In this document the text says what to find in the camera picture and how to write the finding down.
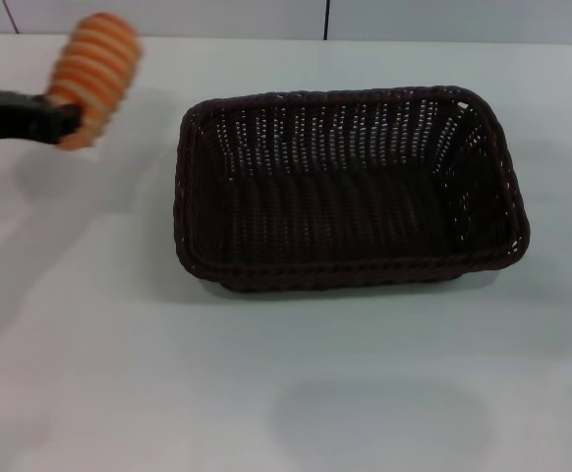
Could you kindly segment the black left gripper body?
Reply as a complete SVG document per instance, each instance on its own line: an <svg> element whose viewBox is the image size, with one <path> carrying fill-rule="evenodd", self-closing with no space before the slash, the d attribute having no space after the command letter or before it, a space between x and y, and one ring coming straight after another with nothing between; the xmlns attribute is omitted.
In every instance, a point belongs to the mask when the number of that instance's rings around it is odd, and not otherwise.
<svg viewBox="0 0 572 472"><path fill-rule="evenodd" d="M38 103L31 95L0 90L0 140L34 141Z"/></svg>

